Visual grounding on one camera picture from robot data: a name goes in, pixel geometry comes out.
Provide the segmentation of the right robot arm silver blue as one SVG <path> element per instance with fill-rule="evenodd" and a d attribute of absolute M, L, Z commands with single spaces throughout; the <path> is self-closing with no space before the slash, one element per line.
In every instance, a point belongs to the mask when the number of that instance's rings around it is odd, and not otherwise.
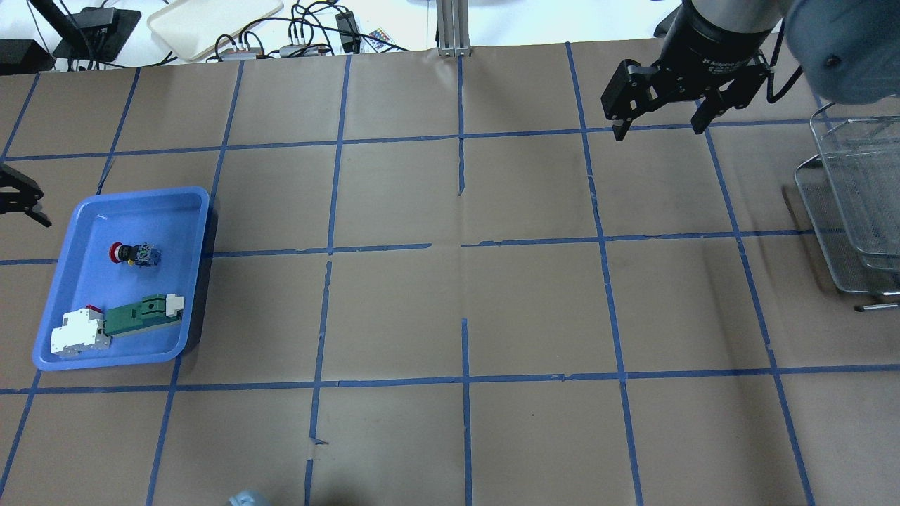
<path fill-rule="evenodd" d="M 896 1 L 683 1 L 653 64 L 617 65 L 605 118 L 620 141 L 640 116 L 697 100 L 690 123 L 703 134 L 759 90 L 775 103 L 800 78 L 839 105 L 896 96 L 898 11 Z"/>

